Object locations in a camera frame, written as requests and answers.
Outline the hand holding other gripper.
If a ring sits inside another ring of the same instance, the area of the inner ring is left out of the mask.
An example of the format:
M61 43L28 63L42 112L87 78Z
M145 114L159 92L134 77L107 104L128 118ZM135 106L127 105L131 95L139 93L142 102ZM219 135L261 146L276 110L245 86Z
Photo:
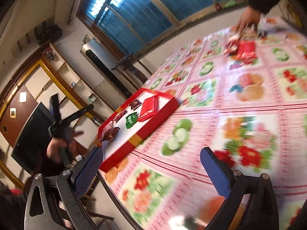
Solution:
M81 136L83 134L84 131L73 131L73 139L69 143L67 143L65 139L52 138L47 147L47 157L56 163L62 163L59 150L68 148L69 152L73 154L76 150L76 140L74 137Z

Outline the bare hand at far side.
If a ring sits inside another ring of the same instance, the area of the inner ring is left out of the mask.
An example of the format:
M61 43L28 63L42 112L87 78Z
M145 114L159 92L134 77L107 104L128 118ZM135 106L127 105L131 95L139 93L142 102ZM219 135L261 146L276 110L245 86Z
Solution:
M260 22L260 18L261 12L248 5L236 25L236 31L242 33L246 27L252 26L256 29Z

